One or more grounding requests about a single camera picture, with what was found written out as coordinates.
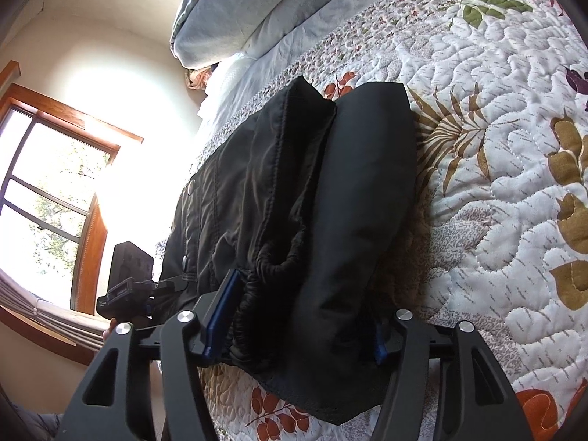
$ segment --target curtain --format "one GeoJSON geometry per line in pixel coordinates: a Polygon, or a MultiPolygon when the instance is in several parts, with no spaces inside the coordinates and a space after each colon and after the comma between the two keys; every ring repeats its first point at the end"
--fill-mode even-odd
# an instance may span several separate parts
{"type": "Polygon", "coordinates": [[[0,305],[68,338],[74,343],[99,350],[102,332],[108,328],[108,320],[86,313],[63,309],[39,299],[25,290],[0,269],[0,305]]]}

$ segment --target quilt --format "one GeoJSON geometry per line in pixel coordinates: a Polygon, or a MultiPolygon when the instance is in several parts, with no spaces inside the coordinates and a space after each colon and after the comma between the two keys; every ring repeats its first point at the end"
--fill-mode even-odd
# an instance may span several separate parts
{"type": "MultiPolygon", "coordinates": [[[[588,50],[565,11],[556,0],[380,0],[255,95],[190,174],[299,75],[331,99],[369,81],[405,85],[416,203],[374,287],[430,323],[472,321],[548,441],[588,384],[588,50]]],[[[379,413],[333,426],[237,368],[201,381],[221,439],[367,440],[379,413]]],[[[431,361],[422,441],[438,382],[431,361]]]]}

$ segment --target gray bed sheet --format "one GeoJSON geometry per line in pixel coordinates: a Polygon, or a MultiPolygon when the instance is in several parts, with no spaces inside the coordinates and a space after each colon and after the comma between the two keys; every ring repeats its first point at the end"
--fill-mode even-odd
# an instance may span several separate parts
{"type": "MultiPolygon", "coordinates": [[[[269,49],[265,55],[249,67],[241,81],[229,93],[216,117],[205,122],[207,140],[255,94],[261,91],[276,76],[280,75],[305,51],[313,48],[339,25],[376,1],[378,0],[330,0],[304,22],[296,26],[278,44],[269,49]]],[[[287,5],[290,6],[294,3],[287,2],[287,5]]],[[[256,55],[259,52],[260,49],[255,48],[255,45],[251,45],[245,51],[246,54],[249,53],[250,55],[256,55]]],[[[198,148],[204,147],[206,142],[203,140],[198,141],[198,148]]]]}

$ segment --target metal screw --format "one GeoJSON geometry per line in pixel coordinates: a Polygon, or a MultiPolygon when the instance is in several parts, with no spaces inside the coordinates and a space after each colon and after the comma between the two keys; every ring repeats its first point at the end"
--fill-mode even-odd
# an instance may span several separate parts
{"type": "Polygon", "coordinates": [[[405,308],[401,308],[400,310],[396,311],[396,318],[398,318],[399,320],[411,320],[412,319],[412,312],[410,310],[407,310],[405,308]]]}
{"type": "Polygon", "coordinates": [[[184,310],[178,314],[178,321],[181,323],[191,322],[194,319],[194,312],[184,310]]]}
{"type": "Polygon", "coordinates": [[[459,329],[461,331],[465,331],[466,333],[471,333],[474,331],[474,324],[472,322],[464,320],[462,322],[459,322],[459,329]]]}
{"type": "Polygon", "coordinates": [[[130,323],[119,323],[114,330],[119,335],[126,335],[130,331],[130,323]]]}

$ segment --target floral quilt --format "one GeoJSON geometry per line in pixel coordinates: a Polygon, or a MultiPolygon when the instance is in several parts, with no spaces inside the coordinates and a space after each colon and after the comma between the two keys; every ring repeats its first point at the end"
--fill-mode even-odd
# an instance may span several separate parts
{"type": "MultiPolygon", "coordinates": [[[[471,320],[548,441],[588,379],[588,50],[565,11],[556,0],[378,1],[249,101],[193,170],[299,75],[331,99],[369,81],[405,85],[416,204],[376,285],[432,323],[471,320]]],[[[235,440],[366,440],[379,412],[333,426],[234,367],[203,370],[202,383],[221,437],[235,440]]]]}

